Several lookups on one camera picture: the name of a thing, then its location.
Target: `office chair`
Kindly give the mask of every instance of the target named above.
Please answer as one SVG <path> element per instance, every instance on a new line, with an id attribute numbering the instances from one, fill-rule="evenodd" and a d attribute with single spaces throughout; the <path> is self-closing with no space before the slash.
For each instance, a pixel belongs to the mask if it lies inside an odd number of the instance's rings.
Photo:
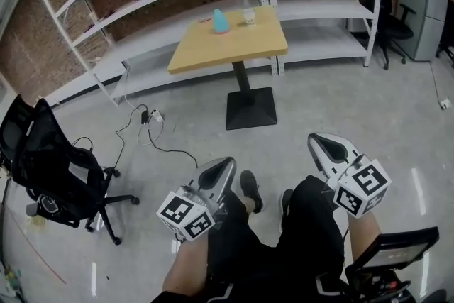
<path id="1" fill-rule="evenodd" d="M 40 99 L 33 108 L 20 95 L 16 97 L 0 126 L 0 153 L 13 181 L 36 201 L 27 206 L 27 215 L 73 228 L 86 219 L 85 229 L 92 232 L 99 212 L 112 241 L 121 244 L 105 207 L 128 200 L 139 204 L 139 198 L 132 194 L 105 197 L 112 176 L 120 173 L 114 167 L 103 170 L 91 151 L 72 146 L 46 100 Z"/>
<path id="2" fill-rule="evenodd" d="M 374 11 L 375 0 L 365 0 L 364 6 L 371 11 Z M 391 14 L 392 2 L 391 0 L 380 0 L 380 13 L 378 16 L 377 24 L 377 42 L 383 50 L 385 64 L 384 69 L 389 69 L 389 57 L 387 48 L 393 49 L 394 52 L 402 57 L 402 63 L 406 63 L 406 56 L 402 51 L 398 50 L 392 45 L 393 39 L 409 39 L 413 37 L 413 31 L 405 24 L 408 13 L 416 14 L 416 12 L 406 6 L 405 4 L 399 4 L 404 9 L 402 17 L 396 18 Z"/>
<path id="3" fill-rule="evenodd" d="M 446 10 L 445 25 L 441 33 L 440 44 L 437 49 L 437 57 L 443 51 L 446 52 L 450 60 L 453 62 L 451 65 L 454 68 L 454 53 L 449 47 L 454 47 L 454 1 L 448 0 L 448 9 Z"/>

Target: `sneaker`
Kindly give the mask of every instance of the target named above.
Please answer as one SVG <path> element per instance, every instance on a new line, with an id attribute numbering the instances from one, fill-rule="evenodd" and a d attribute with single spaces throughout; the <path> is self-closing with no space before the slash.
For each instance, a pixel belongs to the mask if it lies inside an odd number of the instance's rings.
<path id="1" fill-rule="evenodd" d="M 250 170 L 244 170 L 240 176 L 240 186 L 243 194 L 251 198 L 255 202 L 254 214 L 258 214 L 263 210 L 263 200 L 258 193 L 257 181 Z"/>
<path id="2" fill-rule="evenodd" d="M 279 212 L 282 216 L 281 223 L 279 224 L 279 232 L 282 233 L 284 230 L 284 220 L 287 218 L 287 211 L 289 209 L 290 198 L 292 197 L 293 189 L 286 189 L 281 197 L 279 198 Z"/>

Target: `black table base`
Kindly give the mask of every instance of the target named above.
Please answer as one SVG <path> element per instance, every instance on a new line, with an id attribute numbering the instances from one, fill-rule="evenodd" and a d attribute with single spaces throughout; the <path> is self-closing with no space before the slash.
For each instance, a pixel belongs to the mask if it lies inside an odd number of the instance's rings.
<path id="1" fill-rule="evenodd" d="M 240 91 L 227 96 L 226 129 L 254 128 L 277 123 L 275 99 L 272 88 L 250 89 L 243 62 L 234 62 Z"/>

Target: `concrete floor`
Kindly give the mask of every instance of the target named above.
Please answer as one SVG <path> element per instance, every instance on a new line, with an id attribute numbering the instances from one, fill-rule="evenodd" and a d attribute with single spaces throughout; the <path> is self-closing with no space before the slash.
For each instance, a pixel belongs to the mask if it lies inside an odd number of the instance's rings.
<path id="1" fill-rule="evenodd" d="M 381 64 L 377 51 L 368 69 L 358 61 L 341 60 L 293 64 L 285 77 L 251 72 L 252 87 L 272 86 L 275 95 L 278 124 L 262 128 L 225 130 L 226 95 L 238 88 L 231 73 L 131 95 L 130 101 L 164 114 L 159 146 L 188 150 L 201 164 L 233 156 L 238 163 L 235 190 L 241 170 L 255 173 L 267 206 L 250 224 L 271 246 L 279 238 L 279 194 L 308 174 L 320 176 L 306 146 L 308 134 L 325 131 L 351 139 L 360 152 L 378 158 L 393 180 L 387 198 L 375 209 L 382 231 L 435 225 L 440 229 L 436 246 L 422 261 L 399 272 L 400 278 L 412 281 L 418 300 L 440 287 L 451 296 L 454 112 L 438 106 L 428 63 L 402 65 L 394 58 L 388 72 Z M 448 62 L 436 61 L 434 68 L 443 84 L 441 97 L 454 101 L 454 72 Z M 101 92 L 92 92 L 57 108 L 55 114 L 69 140 L 89 136 L 100 164 L 112 165 L 121 148 L 114 131 L 127 123 L 131 111 L 124 101 L 115 108 Z M 138 145 L 139 128 L 137 113 L 123 132 L 126 148 L 118 164 L 122 176 L 109 189 L 109 195 L 133 193 L 141 200 L 139 206 L 108 208 L 113 229 L 123 239 L 121 246 L 111 242 L 102 224 L 92 234 L 84 224 L 78 229 L 49 221 L 42 229 L 29 225 L 25 210 L 31 201 L 24 188 L 11 186 L 4 251 L 14 269 L 20 269 L 30 302 L 150 302 L 160 293 L 175 255 L 172 234 L 155 211 L 170 190 L 189 181 L 194 162 L 183 154 Z M 153 124 L 151 132 L 156 136 L 159 126 Z M 147 141 L 145 133 L 142 141 Z M 30 247 L 12 217 L 55 272 Z M 345 213 L 338 210 L 336 221 L 344 232 Z M 349 264 L 349 237 L 345 255 Z"/>

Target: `knee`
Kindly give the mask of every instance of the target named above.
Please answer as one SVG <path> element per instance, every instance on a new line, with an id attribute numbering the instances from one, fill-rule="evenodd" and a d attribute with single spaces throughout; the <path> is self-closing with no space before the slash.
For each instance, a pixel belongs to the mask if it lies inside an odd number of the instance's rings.
<path id="1" fill-rule="evenodd" d="M 319 178 L 308 175 L 295 188 L 292 199 L 290 200 L 290 209 L 292 205 L 304 206 L 323 199 L 322 191 L 328 188 L 327 184 Z"/>

